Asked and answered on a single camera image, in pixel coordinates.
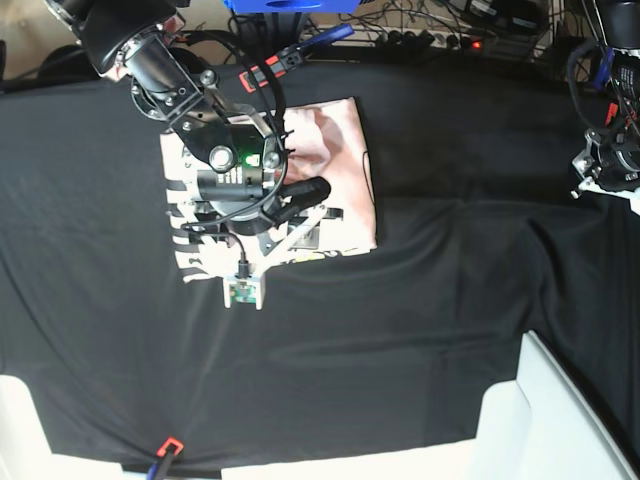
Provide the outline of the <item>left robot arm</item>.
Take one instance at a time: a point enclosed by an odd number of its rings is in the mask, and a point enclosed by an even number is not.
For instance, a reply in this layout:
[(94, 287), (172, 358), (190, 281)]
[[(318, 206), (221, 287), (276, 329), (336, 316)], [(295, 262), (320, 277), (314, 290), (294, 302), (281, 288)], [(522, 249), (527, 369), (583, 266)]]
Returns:
[[(585, 147), (571, 165), (579, 183), (577, 199), (586, 192), (626, 200), (639, 212), (639, 3), (584, 1), (592, 36), (567, 60), (567, 80), (576, 113), (587, 127)], [(605, 124), (593, 124), (583, 113), (574, 78), (577, 62), (586, 54), (601, 54), (595, 78), (598, 88), (610, 87), (613, 102)]]

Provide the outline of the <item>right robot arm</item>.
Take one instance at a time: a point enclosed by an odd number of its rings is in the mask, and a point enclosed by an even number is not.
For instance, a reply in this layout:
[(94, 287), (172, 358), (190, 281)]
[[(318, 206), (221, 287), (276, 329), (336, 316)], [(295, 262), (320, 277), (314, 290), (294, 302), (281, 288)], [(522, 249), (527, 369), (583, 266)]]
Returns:
[(48, 9), (99, 75), (129, 77), (137, 110), (165, 124), (167, 201), (184, 279), (220, 279), (226, 306), (261, 308), (266, 272), (320, 227), (331, 193), (320, 176), (287, 181), (286, 102), (277, 79), (285, 61), (248, 58), (224, 31), (186, 37), (190, 45), (224, 46), (242, 63), (247, 87), (271, 89), (257, 109), (226, 97), (211, 66), (193, 70), (177, 58), (184, 21), (171, 1), (51, 1)]

